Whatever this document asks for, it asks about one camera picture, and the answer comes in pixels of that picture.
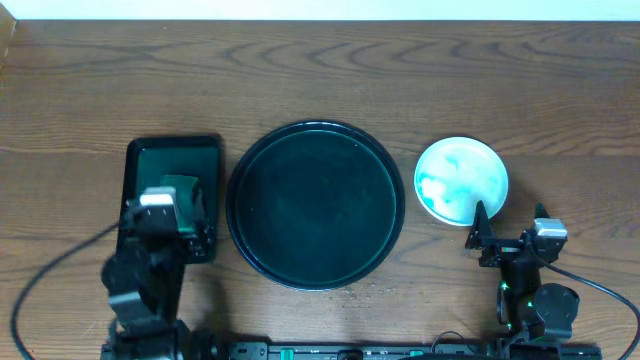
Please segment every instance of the black plate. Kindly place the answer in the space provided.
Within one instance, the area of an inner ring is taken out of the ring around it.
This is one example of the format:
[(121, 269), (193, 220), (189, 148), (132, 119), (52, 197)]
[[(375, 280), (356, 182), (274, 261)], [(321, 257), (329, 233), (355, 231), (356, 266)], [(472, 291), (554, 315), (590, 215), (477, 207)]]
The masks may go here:
[(332, 289), (373, 271), (404, 218), (395, 163), (373, 137), (324, 120), (260, 139), (236, 166), (227, 222), (244, 258), (285, 286)]

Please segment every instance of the green object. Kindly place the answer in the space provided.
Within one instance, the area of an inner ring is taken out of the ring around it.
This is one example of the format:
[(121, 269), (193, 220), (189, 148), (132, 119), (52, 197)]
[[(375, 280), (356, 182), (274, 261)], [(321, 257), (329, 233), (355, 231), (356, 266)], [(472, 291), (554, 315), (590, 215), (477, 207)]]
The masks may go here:
[(280, 360), (293, 360), (293, 349), (282, 349), (280, 351)]
[(173, 186), (181, 216), (178, 226), (192, 229), (187, 216), (193, 216), (194, 189), (202, 191), (202, 201), (210, 226), (215, 227), (218, 196), (218, 149), (212, 147), (145, 148), (138, 156), (136, 190), (138, 198), (144, 189), (156, 186)]
[(176, 189), (178, 206), (178, 232), (195, 232), (193, 215), (198, 201), (202, 201), (202, 191), (198, 187), (198, 178), (183, 175), (165, 175), (160, 180), (162, 186)]

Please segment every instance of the wire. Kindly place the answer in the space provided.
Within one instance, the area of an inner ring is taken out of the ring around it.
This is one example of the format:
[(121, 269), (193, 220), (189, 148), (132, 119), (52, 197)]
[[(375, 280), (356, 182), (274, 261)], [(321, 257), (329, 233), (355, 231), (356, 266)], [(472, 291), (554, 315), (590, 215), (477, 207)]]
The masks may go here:
[(13, 310), (11, 311), (11, 337), (13, 338), (13, 342), (16, 344), (16, 347), (18, 348), (18, 351), (20, 352), (23, 358), (25, 358), (26, 360), (35, 360), (35, 358), (31, 356), (31, 354), (29, 354), (27, 347), (24, 345), (24, 342), (22, 341), (22, 338), (18, 333), (18, 315), (20, 314), (20, 308), (22, 307), (24, 300), (27, 298), (27, 296), (29, 296), (29, 293), (31, 292), (31, 290), (33, 290), (33, 288), (36, 286), (38, 281), (40, 281), (49, 271), (53, 270), (56, 266), (58, 266), (58, 264), (60, 264), (63, 260), (93, 245), (102, 237), (104, 237), (105, 235), (113, 231), (115, 228), (117, 228), (118, 224), (119, 222), (116, 222), (115, 224), (110, 225), (109, 227), (102, 230), (98, 234), (94, 235), (90, 239), (76, 245), (75, 247), (71, 248), (64, 254), (51, 260), (51, 262), (43, 266), (42, 269), (40, 269), (40, 271), (38, 271), (38, 273), (35, 274), (31, 278), (31, 280), (29, 280), (27, 285), (22, 289), (22, 291), (20, 292), (20, 295), (18, 296), (16, 301), (13, 303)]
[(469, 346), (469, 343), (467, 342), (467, 339), (465, 339), (464, 336), (460, 335), (459, 333), (457, 333), (455, 331), (445, 331), (445, 332), (441, 333), (440, 335), (438, 335), (436, 337), (436, 339), (433, 340), (433, 344), (431, 344), (431, 353), (432, 354), (436, 353), (436, 345), (438, 345), (438, 343), (440, 342), (442, 337), (447, 335), (447, 334), (453, 334), (453, 335), (458, 336), (460, 339), (462, 339), (464, 344), (467, 345), (467, 348), (469, 349), (469, 351), (471, 351), (472, 354), (477, 355), (477, 353), (471, 348), (471, 346)]
[(608, 289), (596, 282), (593, 282), (591, 280), (587, 280), (581, 276), (572, 274), (566, 270), (562, 270), (559, 269), (551, 264), (549, 264), (548, 262), (546, 262), (543, 258), (540, 257), (540, 255), (538, 255), (536, 253), (536, 251), (533, 249), (533, 245), (531, 243), (529, 243), (529, 245), (527, 245), (527, 247), (529, 248), (529, 251), (531, 252), (531, 254), (533, 254), (533, 258), (542, 266), (545, 266), (547, 268), (549, 268), (549, 270), (555, 271), (558, 274), (564, 275), (570, 279), (573, 279), (575, 281), (581, 282), (585, 285), (589, 285), (592, 288), (598, 289), (600, 291), (602, 291), (605, 294), (608, 294), (610, 296), (612, 296), (614, 299), (620, 301), (621, 303), (627, 305), (629, 307), (629, 309), (631, 309), (631, 311), (633, 311), (633, 313), (636, 316), (636, 335), (633, 337), (633, 340), (631, 341), (631, 344), (629, 345), (629, 347), (627, 348), (627, 350), (625, 350), (625, 352), (622, 354), (622, 356), (620, 357), (619, 360), (624, 360), (627, 359), (629, 356), (631, 356), (631, 353), (633, 352), (633, 350), (635, 350), (636, 346), (638, 345), (638, 342), (640, 341), (640, 311), (638, 311), (638, 308), (629, 300), (627, 300), (624, 296), (618, 294), (617, 292)]

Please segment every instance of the white bowl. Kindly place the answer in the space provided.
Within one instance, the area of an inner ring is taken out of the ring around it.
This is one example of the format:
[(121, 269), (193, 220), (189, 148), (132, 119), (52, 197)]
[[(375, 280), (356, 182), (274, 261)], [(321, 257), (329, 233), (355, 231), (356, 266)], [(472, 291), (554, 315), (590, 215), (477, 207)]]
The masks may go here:
[(502, 160), (480, 141), (452, 137), (424, 151), (413, 177), (422, 206), (447, 224), (470, 226), (482, 200), (489, 218), (507, 199), (509, 178)]

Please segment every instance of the black tray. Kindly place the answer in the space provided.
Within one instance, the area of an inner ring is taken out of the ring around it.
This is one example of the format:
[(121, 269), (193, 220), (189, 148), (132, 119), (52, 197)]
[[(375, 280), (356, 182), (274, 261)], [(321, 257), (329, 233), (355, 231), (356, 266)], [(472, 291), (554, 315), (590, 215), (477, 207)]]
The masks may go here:
[[(120, 216), (127, 208), (127, 201), (138, 199), (149, 186), (161, 186), (164, 175), (195, 176), (201, 180), (204, 207), (209, 219), (212, 239), (218, 222), (218, 174), (220, 146), (214, 136), (170, 136), (138, 138), (127, 147), (124, 169)], [(118, 232), (117, 248), (126, 237)], [(215, 255), (215, 244), (209, 244), (204, 253), (194, 254), (189, 263), (211, 261)]]
[(404, 218), (391, 156), (373, 137), (324, 120), (260, 139), (236, 166), (227, 222), (244, 258), (285, 286), (355, 282), (389, 254)]

